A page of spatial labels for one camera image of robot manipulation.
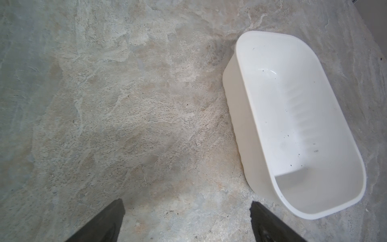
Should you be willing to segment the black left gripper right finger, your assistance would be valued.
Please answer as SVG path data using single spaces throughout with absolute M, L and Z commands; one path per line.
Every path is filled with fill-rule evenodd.
M 258 201 L 252 201 L 251 223 L 256 242 L 306 242 Z

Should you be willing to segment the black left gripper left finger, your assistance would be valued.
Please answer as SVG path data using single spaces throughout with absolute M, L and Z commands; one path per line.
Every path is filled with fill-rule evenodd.
M 122 199 L 114 200 L 66 242 L 116 242 L 124 215 Z

